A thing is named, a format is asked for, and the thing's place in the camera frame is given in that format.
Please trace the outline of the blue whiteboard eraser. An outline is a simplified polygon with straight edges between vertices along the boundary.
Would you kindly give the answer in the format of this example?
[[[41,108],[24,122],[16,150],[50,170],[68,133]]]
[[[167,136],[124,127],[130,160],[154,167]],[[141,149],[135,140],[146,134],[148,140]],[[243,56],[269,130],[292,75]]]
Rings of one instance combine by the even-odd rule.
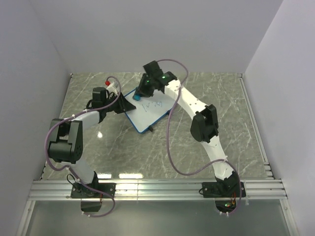
[[[133,98],[135,101],[140,101],[140,100],[141,100],[141,96],[138,95],[138,94],[135,94],[132,98]]]

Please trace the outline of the blue framed whiteboard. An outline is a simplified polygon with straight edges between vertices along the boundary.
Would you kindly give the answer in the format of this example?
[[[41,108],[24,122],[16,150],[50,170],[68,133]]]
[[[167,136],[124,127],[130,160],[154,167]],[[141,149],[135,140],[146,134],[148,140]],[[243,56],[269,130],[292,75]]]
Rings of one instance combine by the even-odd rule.
[[[134,92],[135,89],[125,95],[125,99],[136,107],[135,110],[126,112],[126,116],[136,131],[142,134],[152,130],[152,126],[167,115],[174,105],[174,100],[156,90],[153,97],[141,97],[136,101],[132,98]]]

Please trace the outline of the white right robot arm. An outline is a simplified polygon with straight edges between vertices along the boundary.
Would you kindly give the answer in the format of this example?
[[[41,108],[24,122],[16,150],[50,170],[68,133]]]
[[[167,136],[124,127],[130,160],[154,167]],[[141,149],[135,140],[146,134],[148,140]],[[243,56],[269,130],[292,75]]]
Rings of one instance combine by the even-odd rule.
[[[174,100],[169,112],[172,116],[175,108],[181,106],[191,118],[190,133],[205,149],[210,162],[204,167],[191,173],[175,171],[183,176],[195,175],[212,166],[214,169],[215,185],[214,197],[236,198],[242,196],[240,177],[233,165],[227,160],[219,137],[219,122],[217,109],[214,105],[207,105],[196,98],[185,88],[184,80],[179,80],[172,72],[163,72],[158,61],[152,61],[143,66],[144,74],[135,90],[135,96],[149,98],[156,90]]]

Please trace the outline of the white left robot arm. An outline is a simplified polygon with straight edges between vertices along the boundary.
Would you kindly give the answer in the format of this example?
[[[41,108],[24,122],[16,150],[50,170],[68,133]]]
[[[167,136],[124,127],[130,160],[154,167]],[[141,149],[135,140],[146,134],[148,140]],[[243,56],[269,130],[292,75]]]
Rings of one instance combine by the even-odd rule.
[[[101,123],[109,112],[121,114],[135,109],[117,88],[96,87],[83,111],[51,120],[44,144],[47,164],[55,171],[69,169],[74,194],[80,198],[112,197],[103,191],[96,172],[82,158],[83,132]]]

